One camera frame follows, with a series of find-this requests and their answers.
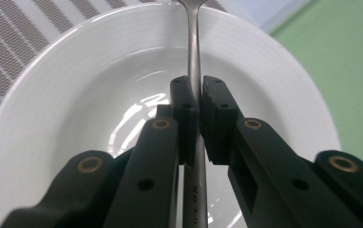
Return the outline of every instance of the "fork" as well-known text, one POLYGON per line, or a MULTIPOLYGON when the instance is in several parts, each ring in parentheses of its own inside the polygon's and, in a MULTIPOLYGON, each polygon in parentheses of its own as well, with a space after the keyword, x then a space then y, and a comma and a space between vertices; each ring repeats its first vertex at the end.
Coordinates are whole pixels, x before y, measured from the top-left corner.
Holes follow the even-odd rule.
MULTIPOLYGON (((199 8, 207 0, 178 0, 188 18, 188 78, 198 108, 201 107, 199 8)), ((183 228, 208 227, 204 143, 197 129, 194 167, 184 167, 183 228)))

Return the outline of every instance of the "green surface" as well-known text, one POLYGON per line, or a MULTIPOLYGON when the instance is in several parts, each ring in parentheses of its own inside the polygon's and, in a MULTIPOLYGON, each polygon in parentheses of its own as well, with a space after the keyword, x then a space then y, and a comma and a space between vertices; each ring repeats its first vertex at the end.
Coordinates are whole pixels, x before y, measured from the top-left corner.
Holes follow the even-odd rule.
POLYGON ((363 0, 314 0, 272 36, 314 79, 343 151, 363 160, 363 0))

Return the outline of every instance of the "spoon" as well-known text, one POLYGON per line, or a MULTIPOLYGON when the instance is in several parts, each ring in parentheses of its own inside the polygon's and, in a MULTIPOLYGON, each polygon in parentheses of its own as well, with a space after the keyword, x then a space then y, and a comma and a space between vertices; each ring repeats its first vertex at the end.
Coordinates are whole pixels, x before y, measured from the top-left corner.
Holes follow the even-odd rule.
MULTIPOLYGON (((198 107, 201 107, 201 71, 199 47, 199 8, 207 0, 178 0, 188 17, 188 73, 187 76, 198 107)), ((183 228, 208 227, 205 177, 205 150, 200 130, 197 129, 194 167, 184 167, 183 228)))

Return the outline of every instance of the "white plate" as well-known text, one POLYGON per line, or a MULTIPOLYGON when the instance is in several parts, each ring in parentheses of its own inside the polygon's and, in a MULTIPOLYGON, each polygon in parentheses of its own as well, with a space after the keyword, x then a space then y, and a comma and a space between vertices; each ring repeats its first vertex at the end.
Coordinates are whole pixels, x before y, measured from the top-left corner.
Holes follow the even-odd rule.
MULTIPOLYGON (((223 79, 245 116, 270 123, 309 160, 339 149, 318 90, 284 47, 212 9, 201 9, 200 39, 201 73, 223 79)), ((117 153, 186 73, 186 45, 184 8, 155 3, 92 18, 41 53, 0 108, 0 222, 35 204, 69 158, 117 153)), ((207 166, 210 227, 244 226, 226 168, 207 166)))

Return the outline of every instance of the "striped placemat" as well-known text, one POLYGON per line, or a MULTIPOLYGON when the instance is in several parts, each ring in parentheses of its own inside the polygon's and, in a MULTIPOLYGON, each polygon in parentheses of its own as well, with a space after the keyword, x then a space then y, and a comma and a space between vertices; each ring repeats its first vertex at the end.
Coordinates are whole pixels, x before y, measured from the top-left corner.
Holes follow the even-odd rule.
MULTIPOLYGON (((205 5, 256 23, 242 1, 245 0, 209 0, 205 5)), ((279 4, 292 14, 307 1, 283 0, 285 5, 279 4)), ((21 71, 63 32, 109 10, 148 2, 177 0, 0 0, 0 104, 21 71)), ((267 13, 269 18, 276 15, 269 10, 267 13)))

